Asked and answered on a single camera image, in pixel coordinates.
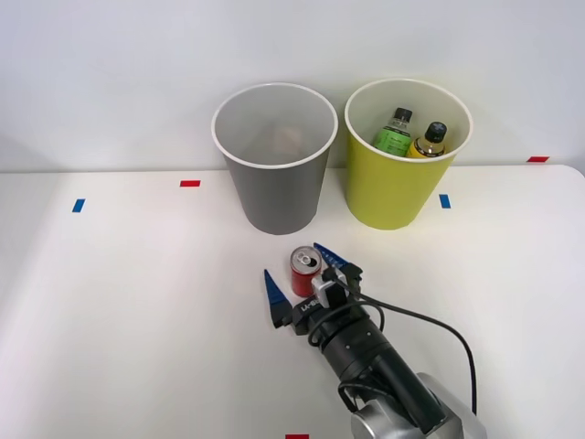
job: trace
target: yellow bottle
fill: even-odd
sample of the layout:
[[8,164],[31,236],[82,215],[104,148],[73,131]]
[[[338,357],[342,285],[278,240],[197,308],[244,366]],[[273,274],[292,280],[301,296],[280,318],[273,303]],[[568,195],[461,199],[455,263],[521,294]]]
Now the yellow bottle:
[[445,144],[442,141],[446,134],[447,126],[444,123],[431,123],[424,137],[412,141],[406,157],[433,158],[445,154]]

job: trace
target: red can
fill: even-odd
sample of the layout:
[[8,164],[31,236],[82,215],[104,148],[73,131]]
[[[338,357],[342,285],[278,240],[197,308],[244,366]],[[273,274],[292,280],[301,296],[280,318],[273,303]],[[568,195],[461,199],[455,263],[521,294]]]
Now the red can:
[[313,295],[311,280],[321,272],[321,253],[309,246],[291,254],[292,290],[300,297]]

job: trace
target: black bottle cap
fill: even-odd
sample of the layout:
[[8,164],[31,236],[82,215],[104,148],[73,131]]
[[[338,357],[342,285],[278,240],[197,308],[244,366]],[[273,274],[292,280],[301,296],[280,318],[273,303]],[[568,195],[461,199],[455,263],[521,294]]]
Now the black bottle cap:
[[447,126],[441,122],[433,122],[429,125],[427,132],[424,134],[424,138],[434,144],[439,144],[447,134]]
[[412,117],[412,111],[407,110],[405,108],[398,107],[394,112],[394,119],[398,119],[402,122],[410,122],[410,118]]

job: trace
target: can lid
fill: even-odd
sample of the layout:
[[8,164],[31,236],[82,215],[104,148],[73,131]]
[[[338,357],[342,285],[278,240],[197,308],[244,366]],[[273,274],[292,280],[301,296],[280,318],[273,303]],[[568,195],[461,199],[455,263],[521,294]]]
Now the can lid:
[[313,247],[299,247],[291,254],[291,267],[300,274],[316,273],[321,269],[321,254]]
[[410,118],[412,117],[412,111],[407,110],[406,108],[398,107],[394,112],[394,119],[398,119],[402,122],[410,122]]
[[447,125],[441,122],[433,122],[429,125],[427,132],[424,134],[424,138],[434,144],[439,144],[447,134]]

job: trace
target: table surface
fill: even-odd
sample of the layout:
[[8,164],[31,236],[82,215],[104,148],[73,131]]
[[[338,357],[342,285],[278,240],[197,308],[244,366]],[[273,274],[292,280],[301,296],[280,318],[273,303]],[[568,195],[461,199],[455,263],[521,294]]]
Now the table surface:
[[[313,222],[271,236],[224,171],[0,175],[0,437],[349,439],[335,374],[265,297],[267,268],[300,301],[288,256],[314,241],[364,269],[366,294],[460,329],[491,438],[582,437],[583,176],[453,167],[396,231],[351,215],[344,178],[327,171]],[[452,335],[390,314],[385,334],[469,402]]]

